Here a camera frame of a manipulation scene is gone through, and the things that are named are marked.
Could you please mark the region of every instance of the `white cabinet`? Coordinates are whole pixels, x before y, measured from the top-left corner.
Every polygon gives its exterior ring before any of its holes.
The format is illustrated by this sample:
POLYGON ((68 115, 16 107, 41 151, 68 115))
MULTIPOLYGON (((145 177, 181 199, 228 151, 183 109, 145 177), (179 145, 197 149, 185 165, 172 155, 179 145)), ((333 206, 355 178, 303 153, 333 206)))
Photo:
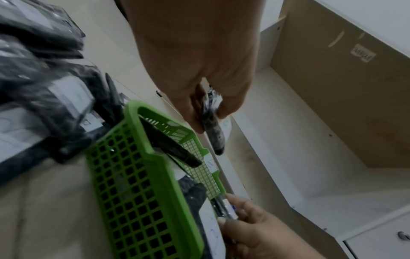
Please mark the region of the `white cabinet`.
POLYGON ((361 233, 346 243, 357 259, 409 258, 410 239, 406 235, 410 238, 410 213, 361 233))

